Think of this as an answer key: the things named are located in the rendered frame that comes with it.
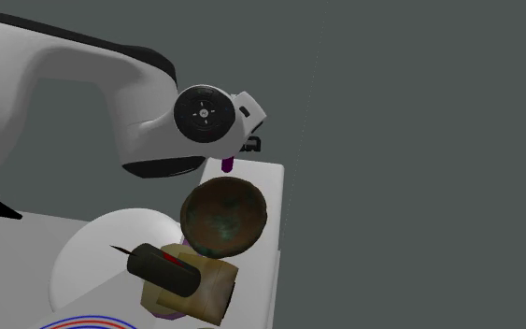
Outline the white round plate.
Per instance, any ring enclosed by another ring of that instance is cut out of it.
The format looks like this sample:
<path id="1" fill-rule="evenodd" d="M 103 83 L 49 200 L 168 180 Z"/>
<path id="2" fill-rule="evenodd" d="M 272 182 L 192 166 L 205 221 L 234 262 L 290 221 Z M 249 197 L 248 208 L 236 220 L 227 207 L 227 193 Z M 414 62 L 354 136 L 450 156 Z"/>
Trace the white round plate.
<path id="1" fill-rule="evenodd" d="M 50 275 L 49 300 L 58 310 L 126 269 L 127 255 L 142 243 L 180 243 L 179 223 L 160 211 L 126 208 L 86 223 L 64 245 Z"/>

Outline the black cylinder with red mark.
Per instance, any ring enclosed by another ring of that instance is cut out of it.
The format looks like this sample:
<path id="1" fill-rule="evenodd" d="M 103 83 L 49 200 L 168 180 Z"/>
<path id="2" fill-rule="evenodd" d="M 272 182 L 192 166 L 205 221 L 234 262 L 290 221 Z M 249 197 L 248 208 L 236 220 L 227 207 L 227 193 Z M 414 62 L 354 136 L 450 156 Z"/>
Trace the black cylinder with red mark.
<path id="1" fill-rule="evenodd" d="M 142 243 L 133 250 L 113 246 L 128 256 L 126 269 L 145 281 L 148 281 L 170 293 L 181 297 L 194 294 L 201 283 L 199 269 L 149 243 Z"/>

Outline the white plate with blue and red rings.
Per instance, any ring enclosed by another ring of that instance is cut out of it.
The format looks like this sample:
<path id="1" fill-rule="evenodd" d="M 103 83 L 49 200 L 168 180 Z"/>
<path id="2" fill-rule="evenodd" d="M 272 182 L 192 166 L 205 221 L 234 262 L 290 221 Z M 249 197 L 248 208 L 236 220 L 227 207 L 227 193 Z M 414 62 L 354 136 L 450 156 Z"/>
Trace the white plate with blue and red rings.
<path id="1" fill-rule="evenodd" d="M 137 327 L 113 317 L 82 315 L 42 324 L 37 329 L 137 329 Z"/>

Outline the tan box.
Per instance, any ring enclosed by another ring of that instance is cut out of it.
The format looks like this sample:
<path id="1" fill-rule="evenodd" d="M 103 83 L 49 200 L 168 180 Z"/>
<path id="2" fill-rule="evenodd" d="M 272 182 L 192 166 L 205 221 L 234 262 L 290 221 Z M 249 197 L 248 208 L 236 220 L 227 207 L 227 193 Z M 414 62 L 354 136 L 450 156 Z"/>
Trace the tan box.
<path id="1" fill-rule="evenodd" d="M 201 283 L 194 294 L 181 297 L 145 281 L 141 306 L 157 318 L 176 320 L 190 316 L 220 325 L 232 298 L 238 268 L 199 255 L 187 245 L 169 244 L 162 246 L 161 250 L 196 267 L 202 277 Z"/>

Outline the brown bowl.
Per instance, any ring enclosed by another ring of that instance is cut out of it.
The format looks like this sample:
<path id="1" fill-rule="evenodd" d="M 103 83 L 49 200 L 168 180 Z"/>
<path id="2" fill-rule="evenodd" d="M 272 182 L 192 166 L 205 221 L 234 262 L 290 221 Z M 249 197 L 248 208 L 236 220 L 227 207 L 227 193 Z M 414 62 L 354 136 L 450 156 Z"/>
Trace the brown bowl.
<path id="1" fill-rule="evenodd" d="M 179 214 L 185 240 L 197 253 L 212 259 L 233 257 L 251 248 L 267 218 L 260 189 L 234 177 L 213 178 L 194 188 Z"/>

